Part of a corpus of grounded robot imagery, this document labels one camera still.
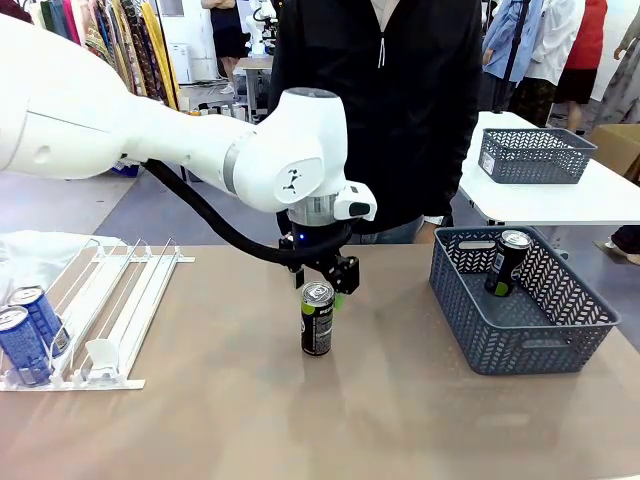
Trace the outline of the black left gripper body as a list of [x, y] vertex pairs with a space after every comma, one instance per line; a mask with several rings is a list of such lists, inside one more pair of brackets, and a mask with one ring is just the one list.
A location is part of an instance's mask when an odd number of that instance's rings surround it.
[[319, 257], [314, 257], [305, 263], [294, 263], [288, 265], [289, 271], [298, 271], [303, 266], [316, 271], [324, 271], [334, 267], [340, 256], [340, 247], [346, 243], [351, 236], [350, 222], [336, 222], [324, 226], [305, 226], [292, 223], [285, 228], [285, 233], [278, 240], [280, 250], [299, 250], [317, 247], [326, 243], [340, 244], [334, 249], [324, 250]]

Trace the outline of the person's left hand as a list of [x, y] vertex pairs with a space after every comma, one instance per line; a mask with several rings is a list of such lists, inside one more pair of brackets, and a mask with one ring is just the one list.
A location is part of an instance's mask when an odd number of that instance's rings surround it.
[[414, 243], [421, 245], [432, 245], [435, 240], [435, 231], [439, 228], [439, 225], [435, 225], [433, 223], [425, 221], [417, 232]]

